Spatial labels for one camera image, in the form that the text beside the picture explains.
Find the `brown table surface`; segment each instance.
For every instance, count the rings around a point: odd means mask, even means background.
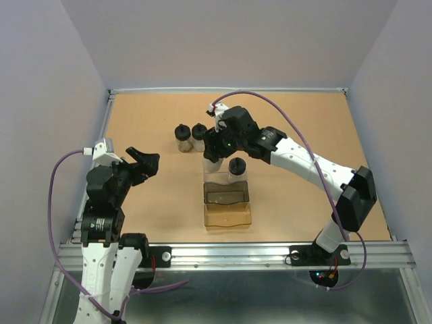
[[[174,128],[213,118],[205,111],[217,93],[117,94],[106,136],[115,152],[126,155],[134,146],[159,153],[158,174],[131,188],[123,204],[123,233],[142,232],[151,242],[293,242],[311,241],[327,223],[331,207],[325,193],[284,169],[246,160],[252,225],[248,229],[208,232],[203,215],[202,153],[181,153]],[[366,165],[345,96],[340,93],[267,93],[293,120],[314,153],[340,165]],[[300,139],[283,117],[266,102],[245,94],[226,98],[229,107],[249,110],[260,127],[274,126],[297,143]],[[365,240],[389,240],[377,203],[360,232]]]

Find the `jar lid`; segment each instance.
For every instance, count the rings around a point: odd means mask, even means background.
[[[196,140],[202,140],[204,133],[207,131],[207,127],[197,123],[194,127],[192,127],[192,137]]]
[[[229,172],[231,172],[235,176],[240,176],[246,171],[246,162],[239,157],[235,157],[229,162],[228,168]]]
[[[190,137],[190,128],[189,126],[180,124],[174,130],[175,138],[178,140],[188,140]]]

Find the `white wall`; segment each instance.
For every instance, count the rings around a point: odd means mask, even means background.
[[[59,0],[8,1],[0,10],[0,322],[38,323],[53,269],[47,191],[55,162],[90,145],[105,85]],[[65,240],[90,167],[70,158],[53,197]]]
[[[348,91],[387,222],[432,305],[432,2],[399,0]]]
[[[108,88],[348,86],[396,0],[62,0]]]

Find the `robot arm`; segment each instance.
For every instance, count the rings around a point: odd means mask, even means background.
[[[121,207],[130,187],[156,175],[159,166],[159,154],[144,154],[133,147],[126,152],[135,163],[115,155],[112,141],[107,138],[98,141],[93,149],[84,149],[84,154],[92,154],[99,165],[86,177],[88,200],[81,225],[82,286],[111,314],[120,310],[137,267],[149,255],[144,234],[121,236],[125,218]],[[111,320],[81,293],[75,323],[110,324]]]
[[[214,172],[220,168],[224,158],[236,151],[244,151],[254,159],[260,159],[294,172],[306,181],[323,188],[315,168],[318,161],[329,188],[331,197],[337,201],[342,227],[347,232],[359,230],[377,200],[372,173],[366,167],[357,171],[337,165],[315,155],[311,159],[308,151],[273,127],[259,128],[249,112],[240,106],[228,108],[223,104],[209,107],[209,115],[216,118],[215,127],[203,136],[205,142],[204,169]],[[314,242],[326,258],[331,256],[343,242],[334,215]]]

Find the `purple cable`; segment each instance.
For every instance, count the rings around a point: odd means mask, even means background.
[[[68,154],[66,154],[65,156],[63,156],[54,166],[53,172],[51,173],[51,179],[49,181],[49,191],[48,191],[48,237],[49,237],[49,245],[51,246],[51,251],[53,252],[53,256],[54,256],[54,261],[55,264],[60,268],[60,271],[65,275],[65,277],[67,277],[74,286],[76,286],[83,294],[85,295],[90,295],[90,293],[86,290],[86,288],[84,288],[81,283],[79,283],[78,281],[75,280],[74,277],[71,276],[71,274],[69,272],[66,271],[66,269],[64,268],[64,266],[61,264],[60,259],[59,259],[59,255],[57,254],[57,251],[55,249],[55,243],[54,243],[54,239],[53,239],[53,229],[51,227],[51,201],[53,198],[53,184],[54,184],[54,177],[55,177],[55,172],[57,171],[58,167],[60,166],[61,162],[63,162],[64,160],[66,160],[66,158],[70,157],[71,155],[74,154],[78,154],[78,153],[83,153],[84,149],[80,149],[80,150],[76,150],[76,151],[72,151]],[[180,281],[178,283],[173,283],[171,285],[167,285],[167,286],[161,286],[161,287],[155,287],[155,288],[147,288],[147,289],[143,289],[143,290],[138,290],[134,293],[132,293],[130,295],[130,297],[136,295],[136,294],[158,294],[160,292],[168,292],[170,290],[174,290],[176,288],[179,288],[185,284],[187,284],[189,282],[189,280],[183,280]],[[112,315],[108,310],[104,309],[93,297],[90,297],[88,300],[91,301],[91,303],[98,308],[101,313],[103,313],[106,317],[109,317],[110,319],[112,319],[113,321],[119,321],[120,319],[122,319],[122,315],[124,312],[124,308],[126,306],[126,303],[128,302],[128,300],[130,299],[130,297],[126,297],[122,304],[121,304],[121,308],[119,310],[119,316],[114,316]]]
[[[300,132],[300,130],[294,125],[294,123],[291,121],[291,119],[287,116],[287,114],[278,105],[276,105],[272,100],[264,97],[263,95],[256,93],[256,92],[252,92],[252,91],[242,91],[242,90],[241,91],[233,91],[233,92],[224,94],[223,96],[220,96],[218,99],[213,101],[212,106],[215,106],[218,102],[220,102],[220,100],[222,100],[226,97],[233,96],[233,95],[256,96],[256,97],[268,102],[273,107],[275,107],[283,115],[283,118],[285,118],[285,120],[291,125],[292,129],[297,133],[298,137],[300,137],[300,139],[302,140],[304,146],[306,147],[306,150],[308,151],[312,161],[315,160],[315,155],[313,154],[311,147],[309,146],[308,142],[306,141],[306,138],[303,136],[303,134]],[[345,231],[342,227],[342,222],[340,221],[339,213],[336,210],[335,203],[333,202],[333,199],[332,199],[331,194],[330,194],[330,189],[325,182],[324,175],[323,175],[323,172],[321,170],[321,167],[318,164],[318,161],[315,161],[315,167],[317,168],[319,178],[321,179],[321,182],[323,183],[324,191],[325,191],[325,194],[327,195],[327,198],[329,199],[331,209],[333,209],[333,214],[335,215],[336,223],[337,223],[337,226],[339,227],[342,238],[344,239],[345,242],[347,242],[348,237],[346,236]]]

